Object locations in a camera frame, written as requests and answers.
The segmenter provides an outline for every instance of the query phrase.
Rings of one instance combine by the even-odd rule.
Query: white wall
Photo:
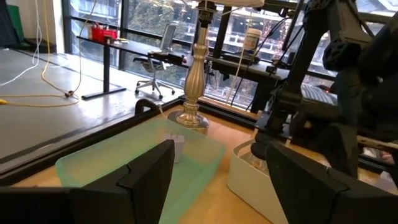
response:
[[[26,38],[36,37],[36,10],[34,0],[6,0],[10,5],[19,7],[22,28]],[[47,40],[45,28],[45,12],[47,12],[47,25],[49,41],[57,45],[58,53],[64,52],[62,0],[37,0],[39,7],[40,28],[43,39]]]

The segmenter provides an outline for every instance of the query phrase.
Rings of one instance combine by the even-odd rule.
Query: white bottle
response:
[[[261,30],[249,28],[248,34],[243,43],[243,50],[246,55],[253,56],[257,50],[261,36]]]

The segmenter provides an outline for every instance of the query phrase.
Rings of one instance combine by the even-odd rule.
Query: black desk leg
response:
[[[263,111],[266,108],[267,102],[271,97],[271,91],[275,88],[275,80],[262,80],[257,84],[256,92],[254,93],[253,104],[250,112],[257,113],[259,110]]]
[[[104,81],[103,81],[103,91],[100,93],[92,93],[88,95],[81,96],[83,100],[89,100],[92,98],[105,96],[111,93],[117,93],[120,91],[126,90],[126,88],[118,87],[112,90],[109,89],[110,80],[109,80],[109,69],[111,66],[111,48],[108,45],[104,45]]]

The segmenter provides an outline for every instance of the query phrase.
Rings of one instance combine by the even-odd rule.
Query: lamp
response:
[[[181,124],[189,129],[206,134],[209,121],[201,114],[198,114],[198,99],[205,92],[205,74],[203,73],[203,63],[208,53],[206,44],[207,28],[213,19],[213,14],[217,12],[217,4],[238,7],[262,7],[264,0],[215,0],[200,1],[197,9],[200,28],[198,30],[198,40],[193,46],[193,63],[185,79],[184,94],[186,100],[183,104],[184,109],[171,112],[168,119]]]

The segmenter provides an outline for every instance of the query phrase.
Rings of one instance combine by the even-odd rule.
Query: gray floor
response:
[[[13,50],[0,51],[0,83],[4,83],[32,65],[32,58]],[[40,77],[45,62],[26,72],[18,80],[0,86],[0,95],[59,94]],[[53,84],[63,89],[74,89],[79,81],[79,74],[65,68],[48,68],[46,77]],[[83,75],[78,95],[102,91],[102,81]],[[136,96],[133,91],[124,91],[80,101],[79,104],[61,108],[29,108],[21,106],[0,106],[0,170],[11,166],[13,162],[1,161],[24,149],[36,146],[50,139],[64,136],[70,132],[90,129],[117,117],[133,114],[135,102],[139,98],[151,98],[156,95],[151,90],[144,90]],[[170,101],[175,96],[166,96],[163,101]],[[54,105],[67,102],[61,98],[3,98],[20,103]]]

